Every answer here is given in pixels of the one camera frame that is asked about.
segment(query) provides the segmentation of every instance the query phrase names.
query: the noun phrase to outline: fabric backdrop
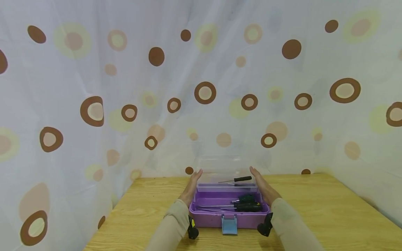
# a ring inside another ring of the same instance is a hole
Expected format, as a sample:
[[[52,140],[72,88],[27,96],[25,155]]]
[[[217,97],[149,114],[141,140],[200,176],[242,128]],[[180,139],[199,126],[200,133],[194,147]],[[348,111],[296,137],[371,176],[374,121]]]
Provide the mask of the fabric backdrop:
[[[402,223],[400,13],[399,0],[3,0],[1,249],[81,250],[133,180],[209,155],[329,173]]]

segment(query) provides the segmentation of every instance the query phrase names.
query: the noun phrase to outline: person's left hand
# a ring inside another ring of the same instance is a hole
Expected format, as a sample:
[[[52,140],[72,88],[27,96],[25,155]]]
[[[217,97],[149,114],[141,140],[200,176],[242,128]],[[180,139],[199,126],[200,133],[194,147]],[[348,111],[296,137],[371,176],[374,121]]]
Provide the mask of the person's left hand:
[[[197,188],[197,181],[201,177],[201,175],[202,169],[200,169],[198,172],[194,172],[190,177],[189,183],[179,197],[179,199],[182,200],[187,205],[187,207],[190,206],[190,203],[194,197],[195,189]]]

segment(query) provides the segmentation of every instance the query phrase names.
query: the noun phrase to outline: wood grain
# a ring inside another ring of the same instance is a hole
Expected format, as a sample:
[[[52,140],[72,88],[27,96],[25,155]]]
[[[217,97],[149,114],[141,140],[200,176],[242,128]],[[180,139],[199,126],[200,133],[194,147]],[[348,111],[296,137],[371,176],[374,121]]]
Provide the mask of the wood grain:
[[[265,179],[302,216],[325,250],[401,250],[402,230],[363,199],[326,174],[270,175]],[[143,250],[188,178],[142,178],[134,182],[84,251]],[[185,236],[183,250],[283,250],[275,231],[199,229],[197,240]]]

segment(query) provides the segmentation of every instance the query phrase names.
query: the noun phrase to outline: beige sleeve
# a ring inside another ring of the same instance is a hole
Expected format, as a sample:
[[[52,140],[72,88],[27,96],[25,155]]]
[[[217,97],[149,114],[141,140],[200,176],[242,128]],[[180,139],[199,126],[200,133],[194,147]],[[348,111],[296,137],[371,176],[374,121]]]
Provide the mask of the beige sleeve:
[[[324,248],[301,216],[282,198],[272,203],[272,226],[285,251],[323,251]]]
[[[189,228],[189,209],[177,199],[152,235],[145,251],[175,251]]]

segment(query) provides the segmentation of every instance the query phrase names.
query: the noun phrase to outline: toolbox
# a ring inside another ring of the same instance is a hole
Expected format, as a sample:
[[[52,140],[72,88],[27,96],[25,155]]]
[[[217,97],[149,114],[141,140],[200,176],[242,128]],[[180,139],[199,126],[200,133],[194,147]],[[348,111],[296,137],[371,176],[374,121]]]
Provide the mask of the toolbox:
[[[197,227],[222,228],[222,234],[236,235],[237,229],[257,229],[268,218],[270,221],[271,210],[263,201],[249,166],[236,155],[199,158],[197,171],[202,168],[203,174],[189,207]]]

